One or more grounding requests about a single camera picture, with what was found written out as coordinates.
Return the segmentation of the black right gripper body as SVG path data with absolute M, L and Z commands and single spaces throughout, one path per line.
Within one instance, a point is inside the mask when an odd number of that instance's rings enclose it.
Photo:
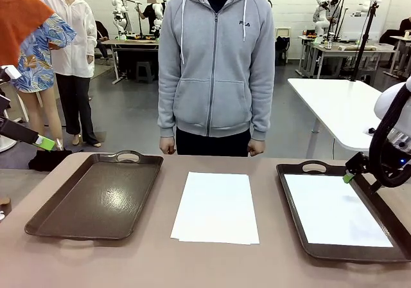
M 393 174 L 400 171 L 410 161 L 410 154 L 386 154 L 384 155 L 384 171 Z

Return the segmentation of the person's left hand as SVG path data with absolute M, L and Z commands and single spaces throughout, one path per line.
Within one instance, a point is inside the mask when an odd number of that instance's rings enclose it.
M 250 139 L 247 149 L 250 156 L 254 157 L 264 153 L 266 149 L 266 143 L 265 141 Z

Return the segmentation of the person's right hand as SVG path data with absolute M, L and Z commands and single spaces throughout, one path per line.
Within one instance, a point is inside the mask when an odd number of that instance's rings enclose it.
M 172 155 L 176 153 L 175 138 L 161 137 L 159 141 L 159 148 L 163 154 Z

